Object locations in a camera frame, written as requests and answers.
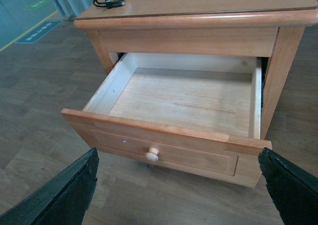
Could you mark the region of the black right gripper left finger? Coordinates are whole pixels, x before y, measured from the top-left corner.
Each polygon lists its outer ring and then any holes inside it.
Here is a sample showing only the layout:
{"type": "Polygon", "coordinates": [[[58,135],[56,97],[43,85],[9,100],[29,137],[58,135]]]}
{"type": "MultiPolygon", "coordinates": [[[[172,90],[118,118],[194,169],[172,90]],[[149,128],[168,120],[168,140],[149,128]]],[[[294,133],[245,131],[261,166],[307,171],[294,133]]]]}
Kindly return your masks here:
{"type": "Polygon", "coordinates": [[[80,225],[97,184],[98,153],[90,149],[0,217],[2,225],[80,225]]]}

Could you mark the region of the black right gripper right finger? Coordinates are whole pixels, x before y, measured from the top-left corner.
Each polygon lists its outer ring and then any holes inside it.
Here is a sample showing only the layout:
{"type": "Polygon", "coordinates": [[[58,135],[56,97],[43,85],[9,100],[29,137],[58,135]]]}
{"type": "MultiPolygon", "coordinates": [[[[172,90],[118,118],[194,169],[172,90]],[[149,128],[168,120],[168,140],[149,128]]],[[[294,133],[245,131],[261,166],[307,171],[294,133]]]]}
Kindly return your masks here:
{"type": "Polygon", "coordinates": [[[258,156],[268,193],[285,225],[318,223],[318,178],[269,148],[258,156]]]}

